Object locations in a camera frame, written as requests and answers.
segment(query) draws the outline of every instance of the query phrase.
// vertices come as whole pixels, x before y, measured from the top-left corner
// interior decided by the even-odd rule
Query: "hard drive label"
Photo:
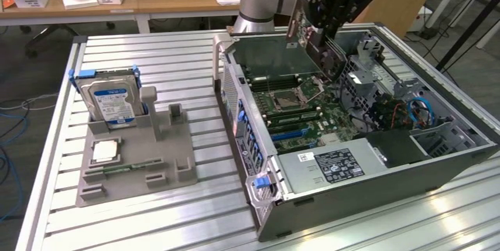
[[[329,183],[335,183],[365,175],[349,149],[335,150],[314,156]]]
[[[124,88],[99,90],[93,95],[107,123],[119,125],[133,120],[133,109],[125,101],[128,92]]]

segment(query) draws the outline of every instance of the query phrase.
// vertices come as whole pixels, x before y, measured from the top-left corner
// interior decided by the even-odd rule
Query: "white cable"
[[[49,98],[49,97],[56,97],[59,95],[59,93],[53,93],[53,94],[44,94],[41,96],[37,96],[35,98],[31,98],[28,100],[25,100],[25,102],[23,102],[23,104],[20,104],[18,106],[12,106],[9,108],[0,108],[1,110],[10,110],[10,109],[18,109],[18,108],[23,108],[23,109],[27,109],[28,108],[25,107],[27,104],[31,104],[32,102],[35,102],[37,99],[44,99],[44,98]],[[39,111],[41,109],[49,109],[49,108],[53,108],[55,105],[51,105],[51,106],[44,106],[43,108],[29,108],[31,111]]]

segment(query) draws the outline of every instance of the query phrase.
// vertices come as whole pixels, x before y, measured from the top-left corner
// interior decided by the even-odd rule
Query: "motherboard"
[[[278,154],[341,143],[358,134],[321,74],[254,78],[248,86]]]

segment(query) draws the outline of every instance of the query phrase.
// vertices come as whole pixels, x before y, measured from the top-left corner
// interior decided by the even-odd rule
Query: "blue pcie slot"
[[[275,134],[275,135],[271,136],[271,140],[275,142],[275,141],[281,141],[281,140],[286,140],[286,139],[291,139],[291,138],[303,137],[303,135],[307,133],[307,130],[309,130],[309,128],[303,128],[299,131],[291,131],[291,132],[287,132],[287,133]]]

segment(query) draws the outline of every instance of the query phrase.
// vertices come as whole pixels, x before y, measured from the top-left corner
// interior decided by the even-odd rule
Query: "hard drive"
[[[91,120],[105,121],[109,129],[135,126],[135,117],[146,113],[139,98],[139,69],[96,71],[81,70],[71,83],[81,94]]]

